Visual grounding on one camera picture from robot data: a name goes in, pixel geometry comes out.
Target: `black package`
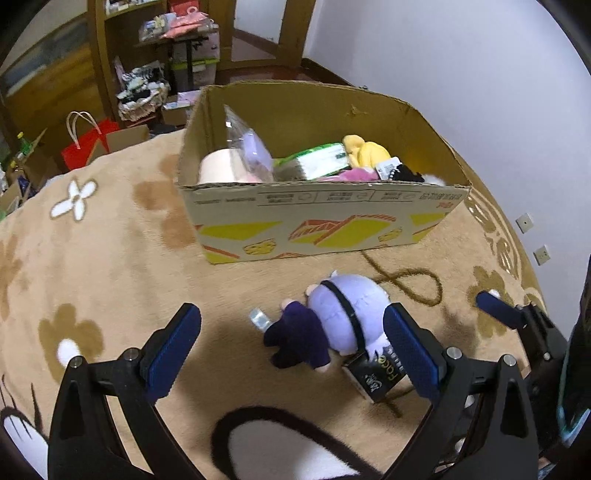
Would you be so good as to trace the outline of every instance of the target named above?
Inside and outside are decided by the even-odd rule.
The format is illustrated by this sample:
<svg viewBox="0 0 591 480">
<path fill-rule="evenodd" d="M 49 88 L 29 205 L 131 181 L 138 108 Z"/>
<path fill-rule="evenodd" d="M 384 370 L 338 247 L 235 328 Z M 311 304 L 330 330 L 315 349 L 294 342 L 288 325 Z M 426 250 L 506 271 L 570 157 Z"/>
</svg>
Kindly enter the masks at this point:
<svg viewBox="0 0 591 480">
<path fill-rule="evenodd" d="M 372 403 L 382 401 L 406 376 L 391 345 L 384 347 L 382 355 L 374 352 L 372 358 L 366 352 L 356 353 L 345 360 L 343 369 L 357 389 Z"/>
</svg>

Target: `wall socket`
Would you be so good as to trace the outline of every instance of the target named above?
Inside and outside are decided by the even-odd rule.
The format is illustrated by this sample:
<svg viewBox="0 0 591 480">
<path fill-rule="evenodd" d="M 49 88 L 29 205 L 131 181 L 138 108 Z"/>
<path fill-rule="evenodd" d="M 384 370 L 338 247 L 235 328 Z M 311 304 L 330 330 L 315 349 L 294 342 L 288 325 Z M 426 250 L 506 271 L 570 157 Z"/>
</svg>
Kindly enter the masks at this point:
<svg viewBox="0 0 591 480">
<path fill-rule="evenodd" d="M 521 215 L 515 221 L 515 223 L 517 223 L 517 226 L 519 227 L 519 230 L 521 230 L 521 233 L 526 233 L 527 230 L 533 228 L 534 226 L 534 222 L 531 219 L 529 213 L 524 213 L 523 215 Z"/>
<path fill-rule="evenodd" d="M 548 247 L 543 245 L 539 249 L 534 252 L 535 260 L 538 262 L 538 265 L 544 265 L 548 260 L 550 260 L 550 254 L 548 253 Z"/>
</svg>

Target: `toilet paper roll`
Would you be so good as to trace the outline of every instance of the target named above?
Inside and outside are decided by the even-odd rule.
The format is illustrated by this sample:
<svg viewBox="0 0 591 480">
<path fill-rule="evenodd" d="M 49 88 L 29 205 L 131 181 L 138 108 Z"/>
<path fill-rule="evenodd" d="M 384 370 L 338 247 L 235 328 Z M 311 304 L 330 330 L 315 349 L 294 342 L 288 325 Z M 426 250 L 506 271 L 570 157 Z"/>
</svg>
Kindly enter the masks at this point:
<svg viewBox="0 0 591 480">
<path fill-rule="evenodd" d="M 238 150 L 224 148 L 201 161 L 199 183 L 261 183 L 261 180 L 247 172 Z"/>
</svg>

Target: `blanket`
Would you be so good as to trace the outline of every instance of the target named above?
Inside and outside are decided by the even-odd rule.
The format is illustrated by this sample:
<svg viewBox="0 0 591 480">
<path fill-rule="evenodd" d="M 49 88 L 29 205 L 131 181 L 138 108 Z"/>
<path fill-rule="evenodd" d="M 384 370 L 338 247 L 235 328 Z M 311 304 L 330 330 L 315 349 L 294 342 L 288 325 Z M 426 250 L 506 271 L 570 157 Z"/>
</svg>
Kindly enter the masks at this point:
<svg viewBox="0 0 591 480">
<path fill-rule="evenodd" d="M 279 370 L 248 319 L 331 272 L 374 279 L 444 346 L 496 361 L 525 356 L 517 334 L 480 312 L 488 290 L 544 307 L 530 262 L 496 201 L 460 158 L 470 196 L 415 245 L 211 265 L 174 186 L 183 132 L 99 158 L 0 223 L 0 430 L 47 478 L 47 436 L 68 361 L 141 347 L 184 303 L 202 331 L 158 411 L 209 479 L 378 479 L 428 402 L 395 389 L 363 398 L 336 358 L 325 373 Z M 148 470 L 116 401 L 134 464 Z"/>
</svg>

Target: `red paper bag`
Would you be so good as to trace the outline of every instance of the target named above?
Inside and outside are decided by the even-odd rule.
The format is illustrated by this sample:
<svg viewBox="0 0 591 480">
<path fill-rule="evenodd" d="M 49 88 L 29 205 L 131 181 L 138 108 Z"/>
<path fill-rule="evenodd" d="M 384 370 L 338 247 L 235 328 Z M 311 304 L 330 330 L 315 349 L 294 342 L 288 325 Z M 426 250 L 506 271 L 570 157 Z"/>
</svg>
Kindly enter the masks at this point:
<svg viewBox="0 0 591 480">
<path fill-rule="evenodd" d="M 94 127 L 80 138 L 78 138 L 76 134 L 76 121 L 79 118 L 83 118 Z M 70 138 L 74 143 L 64 148 L 64 150 L 61 151 L 61 156 L 64 158 L 64 162 L 66 162 L 66 165 L 70 170 L 82 168 L 86 165 L 90 153 L 98 141 L 100 141 L 105 147 L 105 150 L 109 152 L 109 146 L 106 142 L 106 134 L 119 130 L 117 122 L 106 119 L 97 124 L 95 119 L 92 118 L 92 115 L 88 112 L 70 112 L 66 119 L 66 127 L 70 134 Z"/>
</svg>

